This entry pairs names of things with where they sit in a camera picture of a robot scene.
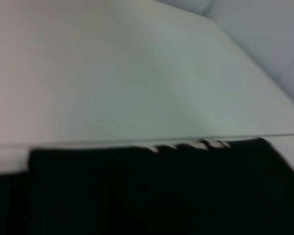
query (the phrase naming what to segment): black fabric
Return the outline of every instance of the black fabric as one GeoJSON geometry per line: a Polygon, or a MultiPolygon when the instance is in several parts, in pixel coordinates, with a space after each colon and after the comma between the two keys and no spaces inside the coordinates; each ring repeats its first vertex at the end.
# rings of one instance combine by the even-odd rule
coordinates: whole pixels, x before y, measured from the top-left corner
{"type": "Polygon", "coordinates": [[[34,150],[23,234],[294,235],[294,171],[263,139],[230,144],[34,150]]]}
{"type": "Polygon", "coordinates": [[[29,213],[29,174],[0,175],[0,235],[25,235],[29,213]]]}

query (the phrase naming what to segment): light gray wall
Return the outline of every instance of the light gray wall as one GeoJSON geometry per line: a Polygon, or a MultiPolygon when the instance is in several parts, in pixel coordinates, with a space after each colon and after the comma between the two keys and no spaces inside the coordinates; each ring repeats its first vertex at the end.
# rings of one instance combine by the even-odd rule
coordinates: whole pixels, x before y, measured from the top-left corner
{"type": "MultiPolygon", "coordinates": [[[[160,0],[201,14],[206,0],[160,0]]],[[[208,15],[294,101],[294,0],[217,0],[208,15]]]]}

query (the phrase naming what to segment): white tabletop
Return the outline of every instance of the white tabletop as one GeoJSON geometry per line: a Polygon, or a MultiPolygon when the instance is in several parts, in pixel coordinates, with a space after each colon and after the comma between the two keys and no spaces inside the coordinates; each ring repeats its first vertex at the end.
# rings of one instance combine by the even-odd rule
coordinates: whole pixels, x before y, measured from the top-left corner
{"type": "Polygon", "coordinates": [[[282,133],[293,103],[206,18],[0,0],[0,144],[282,133]]]}

